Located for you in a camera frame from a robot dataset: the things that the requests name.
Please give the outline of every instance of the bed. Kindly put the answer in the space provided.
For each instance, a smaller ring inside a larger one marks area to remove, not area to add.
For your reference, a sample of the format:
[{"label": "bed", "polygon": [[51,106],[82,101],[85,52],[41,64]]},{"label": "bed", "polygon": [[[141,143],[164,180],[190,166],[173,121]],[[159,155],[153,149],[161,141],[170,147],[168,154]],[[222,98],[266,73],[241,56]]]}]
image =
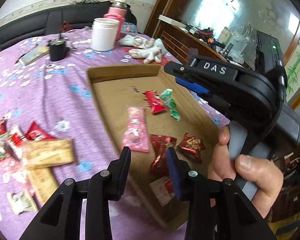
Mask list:
[{"label": "bed", "polygon": [[[51,62],[49,55],[46,55],[26,67],[16,63],[21,54],[36,44],[47,44],[48,40],[56,37],[55,34],[27,38],[0,52],[0,118],[5,116],[8,119],[7,128],[18,124],[26,132],[31,122],[36,121],[51,135],[74,140],[78,163],[53,168],[59,184],[66,178],[77,181],[89,179],[116,159],[102,120],[95,111],[86,70],[91,66],[140,63],[127,54],[127,47],[117,43],[112,51],[91,50],[90,34],[90,30],[83,29],[65,33],[77,49],[70,51],[59,62]],[[165,57],[177,61],[169,53]],[[193,95],[216,125],[222,127],[228,123],[207,102]],[[19,193],[22,188],[22,184],[0,171],[0,231],[8,240],[19,239],[35,216],[35,212],[15,215],[11,210],[6,193]],[[129,183],[120,202],[109,203],[109,211],[114,239],[184,237],[185,225],[175,232],[160,228]],[[81,239],[84,239],[84,218],[85,203],[82,208]]]}]

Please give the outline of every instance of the wooden dresser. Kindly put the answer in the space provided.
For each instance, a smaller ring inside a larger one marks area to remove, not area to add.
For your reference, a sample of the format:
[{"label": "wooden dresser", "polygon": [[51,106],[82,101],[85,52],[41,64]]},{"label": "wooden dresser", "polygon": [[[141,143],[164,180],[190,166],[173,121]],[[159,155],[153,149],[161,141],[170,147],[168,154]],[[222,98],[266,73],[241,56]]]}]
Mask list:
[{"label": "wooden dresser", "polygon": [[198,49],[199,55],[225,60],[220,54],[211,49],[207,44],[199,41],[191,34],[180,30],[178,27],[163,23],[158,37],[163,41],[169,51],[182,64],[187,63],[190,48]]}]

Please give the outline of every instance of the black headboard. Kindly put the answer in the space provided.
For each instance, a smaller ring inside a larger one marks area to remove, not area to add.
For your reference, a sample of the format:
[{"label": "black headboard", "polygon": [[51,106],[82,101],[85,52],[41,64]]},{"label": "black headboard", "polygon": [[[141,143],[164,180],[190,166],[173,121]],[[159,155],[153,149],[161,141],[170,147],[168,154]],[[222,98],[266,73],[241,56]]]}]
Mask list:
[{"label": "black headboard", "polygon": [[[74,4],[42,10],[0,27],[0,51],[27,38],[59,33],[61,23],[67,21],[73,29],[92,27],[95,18],[103,17],[111,2]],[[137,25],[128,6],[126,22]]]}]

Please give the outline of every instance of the green candy wrapper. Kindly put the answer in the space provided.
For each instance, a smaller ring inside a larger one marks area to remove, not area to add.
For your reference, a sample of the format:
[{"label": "green candy wrapper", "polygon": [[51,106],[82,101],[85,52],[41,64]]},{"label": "green candy wrapper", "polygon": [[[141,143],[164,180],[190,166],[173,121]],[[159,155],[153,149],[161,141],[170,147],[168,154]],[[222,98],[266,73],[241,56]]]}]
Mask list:
[{"label": "green candy wrapper", "polygon": [[173,98],[171,98],[171,95],[172,95],[172,89],[166,89],[165,91],[163,91],[160,94],[160,98],[164,102],[164,105],[169,108],[170,115],[174,119],[179,121],[181,119],[181,117],[180,117],[178,111],[176,110],[177,105],[176,105],[175,101],[173,100]]}]

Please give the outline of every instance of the white box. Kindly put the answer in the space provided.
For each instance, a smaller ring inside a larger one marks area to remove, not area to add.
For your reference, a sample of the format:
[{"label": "white box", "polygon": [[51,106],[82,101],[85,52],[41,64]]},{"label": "white box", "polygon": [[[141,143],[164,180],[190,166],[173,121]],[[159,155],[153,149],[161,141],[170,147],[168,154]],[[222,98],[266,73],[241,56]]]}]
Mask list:
[{"label": "white box", "polygon": [[175,20],[172,20],[172,19],[170,19],[170,18],[168,18],[168,17],[166,17],[166,16],[163,16],[163,15],[161,15],[161,14],[159,15],[158,19],[159,19],[159,20],[162,20],[162,21],[164,21],[164,22],[166,22],[166,23],[169,23],[169,24],[171,24],[171,25],[174,25],[174,26],[176,26],[176,27],[179,27],[179,28],[185,28],[185,27],[186,27],[184,24],[182,24],[182,23],[180,23],[180,22],[177,22],[177,21],[175,21]]}]

